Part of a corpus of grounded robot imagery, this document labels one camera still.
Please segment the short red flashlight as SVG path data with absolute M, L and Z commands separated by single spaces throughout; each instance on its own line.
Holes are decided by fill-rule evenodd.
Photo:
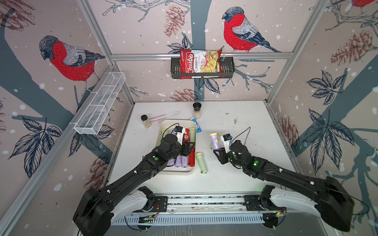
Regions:
M 190 140 L 190 130 L 187 127 L 183 128 L 183 142 L 188 142 Z

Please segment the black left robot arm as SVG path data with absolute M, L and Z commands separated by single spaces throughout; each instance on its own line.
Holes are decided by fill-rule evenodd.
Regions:
M 112 211 L 127 195 L 167 167 L 168 161 L 179 155 L 190 154 L 194 142 L 179 143 L 173 134 L 162 138 L 160 145 L 146 154 L 130 172 L 108 186 L 89 188 L 82 196 L 74 213 L 73 222 L 84 236 L 103 236 L 115 217 Z

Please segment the blue flashlight back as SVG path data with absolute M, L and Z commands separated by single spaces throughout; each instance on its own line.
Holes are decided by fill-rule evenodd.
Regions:
M 201 127 L 199 126 L 196 118 L 191 118 L 191 121 L 193 121 L 196 124 L 196 132 L 200 133 L 202 131 Z

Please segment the red flashlight back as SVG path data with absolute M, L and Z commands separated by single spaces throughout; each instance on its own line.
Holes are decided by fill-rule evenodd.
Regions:
M 195 166 L 195 147 L 192 148 L 192 151 L 188 157 L 188 165 L 190 167 L 194 167 Z

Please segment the green flashlight front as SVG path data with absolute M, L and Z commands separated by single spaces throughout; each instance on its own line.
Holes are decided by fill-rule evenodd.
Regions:
M 198 165 L 200 167 L 201 173 L 202 174 L 208 173 L 207 166 L 206 166 L 206 163 L 204 161 L 203 153 L 198 152 L 198 153 L 196 153 L 195 157 L 197 159 L 197 162 L 198 162 Z

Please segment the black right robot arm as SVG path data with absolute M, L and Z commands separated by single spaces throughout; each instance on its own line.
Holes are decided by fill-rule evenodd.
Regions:
M 239 140 L 224 148 L 214 144 L 213 152 L 221 164 L 230 162 L 252 178 L 277 183 L 310 198 L 328 225 L 339 231 L 350 231 L 354 200 L 335 178 L 326 177 L 323 180 L 284 169 L 266 159 L 252 156 Z

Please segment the cream plastic storage tray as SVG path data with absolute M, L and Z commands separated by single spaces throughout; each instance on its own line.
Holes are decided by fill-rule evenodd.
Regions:
M 156 141 L 156 146 L 158 146 L 160 144 L 160 141 L 162 139 L 161 137 L 161 130 L 163 128 L 167 128 L 166 132 L 164 135 L 166 135 L 167 133 L 170 134 L 175 134 L 175 132 L 173 132 L 175 126 L 177 125 L 174 125 L 171 127 L 171 125 L 175 124 L 175 123 L 179 123 L 179 125 L 181 127 L 187 127 L 187 128 L 196 128 L 196 124 L 191 121 L 191 120 L 164 120 L 160 123 L 159 125 L 159 130 L 158 130 L 158 137 L 157 137 L 157 141 Z M 172 167 L 166 167 L 164 170 L 162 170 L 160 173 L 163 175 L 163 174 L 167 174 L 167 175 L 189 175 L 191 174 L 195 169 L 195 166 L 194 167 L 190 167 L 188 166 L 187 168 L 183 168 L 183 167 L 175 167 L 172 166 Z

